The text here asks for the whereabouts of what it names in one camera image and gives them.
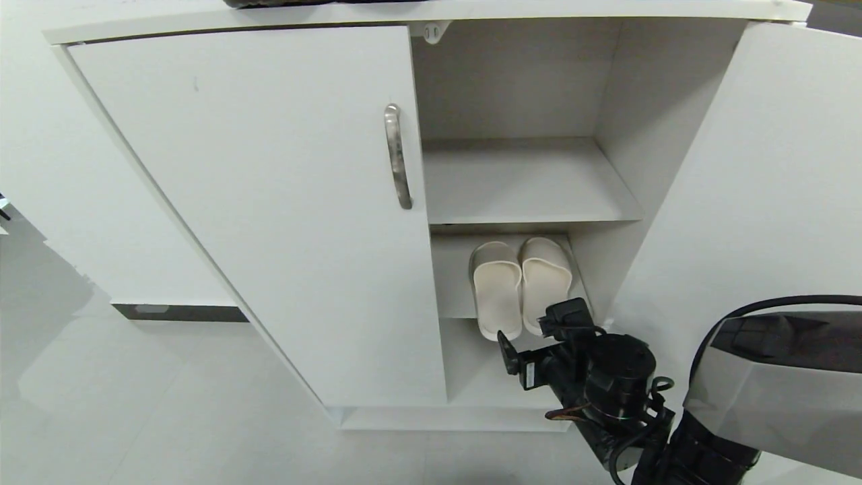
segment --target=slipper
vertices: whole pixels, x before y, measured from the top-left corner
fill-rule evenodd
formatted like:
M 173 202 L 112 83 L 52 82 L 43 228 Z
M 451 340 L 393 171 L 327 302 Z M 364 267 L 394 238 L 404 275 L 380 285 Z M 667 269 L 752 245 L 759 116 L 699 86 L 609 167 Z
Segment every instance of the slipper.
M 479 331 L 497 341 L 497 331 L 509 340 L 521 335 L 521 265 L 505 242 L 482 244 L 470 256 L 470 279 L 476 299 Z
M 524 326 L 541 337 L 539 318 L 554 303 L 569 299 L 572 265 L 559 244 L 546 237 L 532 237 L 521 247 L 524 276 Z

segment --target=metal door handle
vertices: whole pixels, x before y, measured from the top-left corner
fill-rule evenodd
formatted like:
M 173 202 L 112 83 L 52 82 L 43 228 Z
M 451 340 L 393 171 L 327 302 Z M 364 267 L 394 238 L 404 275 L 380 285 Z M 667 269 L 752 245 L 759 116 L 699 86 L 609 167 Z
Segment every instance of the metal door handle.
M 386 143 L 389 145 L 389 162 L 392 165 L 392 179 L 395 181 L 395 194 L 402 209 L 412 209 L 413 199 L 410 198 L 410 187 L 407 185 L 407 172 L 404 170 L 404 148 L 401 144 L 401 124 L 398 114 L 401 110 L 397 104 L 386 106 L 383 121 L 386 127 Z

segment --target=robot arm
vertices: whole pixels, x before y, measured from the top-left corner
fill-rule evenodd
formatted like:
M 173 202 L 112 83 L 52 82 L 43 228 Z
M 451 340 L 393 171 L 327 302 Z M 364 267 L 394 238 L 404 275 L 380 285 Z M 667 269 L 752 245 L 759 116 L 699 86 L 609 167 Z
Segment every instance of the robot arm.
M 862 478 L 862 313 L 777 312 L 801 304 L 862 305 L 862 297 L 774 299 L 732 312 L 704 339 L 677 430 L 653 377 L 655 359 L 631 336 L 605 335 L 581 299 L 540 321 L 560 343 L 503 360 L 525 390 L 550 386 L 615 483 L 736 485 L 761 450 Z

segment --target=cabinet top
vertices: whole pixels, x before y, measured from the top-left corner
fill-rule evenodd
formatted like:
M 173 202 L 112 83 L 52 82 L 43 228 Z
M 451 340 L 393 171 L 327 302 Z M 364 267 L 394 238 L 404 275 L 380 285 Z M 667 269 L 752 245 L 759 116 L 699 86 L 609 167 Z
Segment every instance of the cabinet top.
M 52 44 L 213 29 L 543 17 L 719 17 L 804 22 L 794 0 L 427 0 L 231 9 L 222 0 L 71 0 L 38 17 Z

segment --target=floor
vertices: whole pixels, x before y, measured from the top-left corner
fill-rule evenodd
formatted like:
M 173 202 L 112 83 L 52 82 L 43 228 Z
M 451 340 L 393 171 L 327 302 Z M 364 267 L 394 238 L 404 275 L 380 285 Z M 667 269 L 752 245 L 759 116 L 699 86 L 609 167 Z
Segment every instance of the floor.
M 576 432 L 338 432 L 250 325 L 129 322 L 4 227 L 3 485 L 611 483 Z M 862 481 L 766 456 L 746 483 Z

